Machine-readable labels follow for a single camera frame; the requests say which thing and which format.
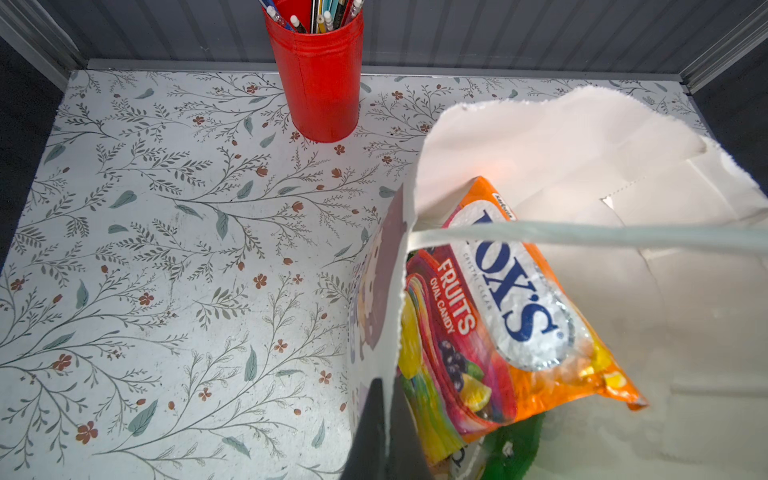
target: gray corrugated wall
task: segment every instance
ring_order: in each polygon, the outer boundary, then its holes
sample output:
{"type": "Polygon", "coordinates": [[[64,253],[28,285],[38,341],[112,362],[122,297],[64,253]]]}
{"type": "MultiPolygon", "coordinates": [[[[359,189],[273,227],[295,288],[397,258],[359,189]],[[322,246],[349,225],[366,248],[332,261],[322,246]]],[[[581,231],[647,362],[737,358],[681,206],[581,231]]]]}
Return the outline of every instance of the gray corrugated wall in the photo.
{"type": "MultiPolygon", "coordinates": [[[[678,73],[762,2],[368,0],[363,61],[678,73]]],[[[41,3],[87,58],[273,61],[257,0],[41,3]]]]}

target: red cup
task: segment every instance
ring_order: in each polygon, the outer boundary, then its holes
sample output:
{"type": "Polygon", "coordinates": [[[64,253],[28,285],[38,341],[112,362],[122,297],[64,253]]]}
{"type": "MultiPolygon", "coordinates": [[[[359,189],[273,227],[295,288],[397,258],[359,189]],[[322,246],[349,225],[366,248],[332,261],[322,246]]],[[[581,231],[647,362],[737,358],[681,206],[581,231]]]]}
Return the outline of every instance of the red cup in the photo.
{"type": "MultiPolygon", "coordinates": [[[[309,31],[310,0],[276,0],[309,31]]],[[[302,34],[280,27],[264,12],[293,124],[312,141],[332,143],[357,126],[362,67],[362,15],[329,33],[302,34]]]]}

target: orange candy bag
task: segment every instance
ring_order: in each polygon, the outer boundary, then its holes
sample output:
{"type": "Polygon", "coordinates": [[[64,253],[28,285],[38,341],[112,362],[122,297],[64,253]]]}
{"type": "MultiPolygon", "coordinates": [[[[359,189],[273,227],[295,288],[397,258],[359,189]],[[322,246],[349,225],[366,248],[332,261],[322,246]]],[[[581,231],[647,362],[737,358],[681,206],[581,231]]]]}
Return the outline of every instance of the orange candy bag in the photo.
{"type": "MultiPolygon", "coordinates": [[[[515,220],[478,177],[444,227],[515,220]]],[[[399,378],[431,464],[599,393],[647,405],[532,244],[454,242],[406,267],[399,378]]]]}

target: paper bag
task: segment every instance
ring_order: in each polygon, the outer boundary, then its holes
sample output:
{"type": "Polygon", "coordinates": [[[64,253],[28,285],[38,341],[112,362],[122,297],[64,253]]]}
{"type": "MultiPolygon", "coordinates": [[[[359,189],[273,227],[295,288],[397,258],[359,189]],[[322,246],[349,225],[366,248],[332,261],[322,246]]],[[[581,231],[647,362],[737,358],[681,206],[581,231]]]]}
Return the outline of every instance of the paper bag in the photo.
{"type": "MultiPolygon", "coordinates": [[[[543,103],[448,109],[356,268],[347,355],[353,433],[374,378],[383,379],[389,414],[406,254],[422,247],[415,232],[442,225],[477,176],[521,220],[768,225],[768,200],[716,142],[618,92],[582,88],[543,103]]],[[[768,472],[765,257],[539,247],[650,408],[629,412],[598,397],[558,407],[533,478],[768,472]]]]}

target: paper bag handle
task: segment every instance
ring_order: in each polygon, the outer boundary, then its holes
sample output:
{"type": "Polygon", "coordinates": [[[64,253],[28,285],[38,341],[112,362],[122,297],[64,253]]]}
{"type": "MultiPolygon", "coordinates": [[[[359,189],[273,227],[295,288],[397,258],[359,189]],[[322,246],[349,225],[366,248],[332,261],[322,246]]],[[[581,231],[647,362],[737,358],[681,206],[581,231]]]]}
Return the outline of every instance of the paper bag handle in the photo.
{"type": "Polygon", "coordinates": [[[575,223],[514,221],[411,232],[408,250],[456,240],[555,243],[586,247],[689,248],[720,253],[768,255],[768,230],[761,228],[599,227],[575,223]]]}

